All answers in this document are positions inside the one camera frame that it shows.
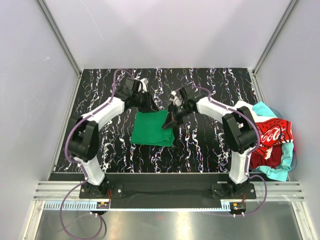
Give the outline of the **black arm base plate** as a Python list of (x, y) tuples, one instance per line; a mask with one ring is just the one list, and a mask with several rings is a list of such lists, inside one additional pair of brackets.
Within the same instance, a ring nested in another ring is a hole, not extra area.
[(249, 183), (241, 197), (218, 198), (212, 187), (225, 184), (227, 173), (108, 173), (109, 192), (96, 197), (85, 192), (83, 186), (79, 197), (90, 200), (110, 200), (119, 203), (173, 203), (179, 206), (211, 206), (218, 201), (255, 200), (255, 187)]

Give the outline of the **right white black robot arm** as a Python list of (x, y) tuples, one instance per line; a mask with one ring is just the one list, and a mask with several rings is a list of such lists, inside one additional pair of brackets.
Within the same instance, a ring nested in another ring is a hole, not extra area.
[(231, 167), (226, 183), (212, 187), (212, 193), (220, 199), (240, 198), (250, 183), (249, 166), (252, 152), (260, 145), (252, 106), (238, 101), (236, 106), (218, 102), (210, 94), (203, 95), (205, 88), (181, 87), (170, 93), (168, 114), (162, 129), (183, 124), (184, 117), (198, 113), (220, 122), (226, 145), (231, 149)]

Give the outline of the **green t shirt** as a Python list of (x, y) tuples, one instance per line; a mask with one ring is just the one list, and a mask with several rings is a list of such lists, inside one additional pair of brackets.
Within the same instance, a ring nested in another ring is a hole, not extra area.
[(162, 129), (167, 115), (168, 110), (149, 113), (138, 111), (130, 142), (137, 145), (171, 147), (175, 139), (173, 129)]

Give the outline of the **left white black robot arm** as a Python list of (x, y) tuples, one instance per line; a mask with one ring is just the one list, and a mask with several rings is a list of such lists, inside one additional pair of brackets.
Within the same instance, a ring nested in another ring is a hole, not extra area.
[(79, 117), (69, 120), (70, 131), (64, 147), (65, 158), (80, 166), (84, 173), (83, 191), (95, 197), (105, 196), (108, 180), (98, 161), (99, 132), (113, 118), (130, 108), (141, 113), (155, 113), (159, 109), (148, 91), (147, 78), (128, 77), (101, 105)]

